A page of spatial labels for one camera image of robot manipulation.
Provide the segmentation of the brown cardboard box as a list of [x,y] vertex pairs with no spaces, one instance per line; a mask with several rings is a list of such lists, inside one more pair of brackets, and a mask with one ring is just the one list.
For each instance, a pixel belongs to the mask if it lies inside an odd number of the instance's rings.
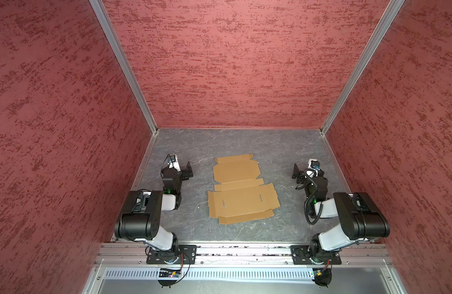
[[272,183],[260,176],[253,154],[216,158],[214,190],[208,192],[209,216],[229,225],[266,219],[281,207]]

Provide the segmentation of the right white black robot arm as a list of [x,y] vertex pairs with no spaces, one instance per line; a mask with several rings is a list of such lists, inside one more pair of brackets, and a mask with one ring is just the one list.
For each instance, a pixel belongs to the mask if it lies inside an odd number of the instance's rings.
[[295,265],[340,264],[341,249],[390,235],[389,222],[369,194],[335,192],[331,198],[327,197],[328,179],[319,161],[311,159],[303,170],[295,164],[292,178],[297,183],[295,189],[305,192],[303,209],[309,225],[316,225],[322,219],[339,221],[332,229],[315,234],[308,245],[291,246]]

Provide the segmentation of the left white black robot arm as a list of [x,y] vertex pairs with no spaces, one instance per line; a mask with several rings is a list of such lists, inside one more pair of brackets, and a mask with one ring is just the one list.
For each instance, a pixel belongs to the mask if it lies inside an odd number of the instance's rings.
[[182,201],[181,187],[185,180],[194,176],[190,163],[181,167],[169,159],[161,169],[163,189],[130,191],[117,217],[114,235],[136,243],[146,244],[154,250],[147,256],[148,262],[175,264],[181,259],[178,238],[160,225],[163,211],[179,209]]

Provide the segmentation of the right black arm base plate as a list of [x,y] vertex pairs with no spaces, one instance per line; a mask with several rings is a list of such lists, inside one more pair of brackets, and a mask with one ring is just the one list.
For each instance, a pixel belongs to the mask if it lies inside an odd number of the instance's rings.
[[292,245],[290,253],[294,265],[341,265],[338,251],[324,251],[320,247]]

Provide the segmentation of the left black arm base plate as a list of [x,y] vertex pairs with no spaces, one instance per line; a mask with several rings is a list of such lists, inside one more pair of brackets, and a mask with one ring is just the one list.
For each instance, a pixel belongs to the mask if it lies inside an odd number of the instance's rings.
[[149,248],[146,257],[148,265],[192,265],[195,263],[197,245],[179,245],[169,251]]

